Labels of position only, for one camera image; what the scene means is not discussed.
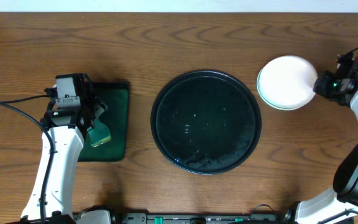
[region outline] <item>green tray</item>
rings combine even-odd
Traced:
[[[108,107],[99,117],[110,129],[111,140],[91,147],[89,134],[78,162],[115,162],[124,158],[129,91],[126,83],[94,83],[94,92]]]

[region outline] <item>tabletop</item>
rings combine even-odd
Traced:
[[[332,186],[338,165],[358,142],[358,125],[349,108],[320,96],[295,111],[266,105],[257,74],[281,55],[303,57],[318,72],[335,71],[336,55],[357,46],[358,14],[0,13],[0,100],[43,94],[66,73],[130,83],[125,158],[78,163],[76,212],[105,204],[123,212],[248,213],[261,203],[284,212]],[[211,176],[171,164],[150,130],[163,86],[205,68],[240,79],[262,115],[252,155]],[[46,99],[16,104],[37,119],[46,105]],[[41,148],[39,128],[0,107],[0,223],[20,218]]]

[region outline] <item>white wall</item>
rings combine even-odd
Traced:
[[[0,0],[0,12],[358,12],[358,0]]]

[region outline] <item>black plate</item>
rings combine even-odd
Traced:
[[[249,89],[213,70],[189,72],[170,81],[152,109],[154,141],[176,166],[218,174],[243,163],[258,143],[261,118]]]

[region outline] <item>wood grain surface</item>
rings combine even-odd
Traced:
[[[356,46],[358,14],[0,13],[0,100],[42,94],[65,73],[130,82],[126,156],[78,164],[74,211],[108,204],[120,211],[247,213],[261,203],[285,211],[332,186],[358,141],[358,125],[349,108],[319,96],[295,111],[269,107],[257,93],[257,74],[281,55],[301,56],[319,72],[335,70],[336,55]],[[162,87],[201,68],[244,82],[262,114],[254,153],[212,176],[175,167],[150,130]],[[46,105],[16,104],[37,119]],[[34,124],[0,107],[0,223],[20,218],[41,147]]]

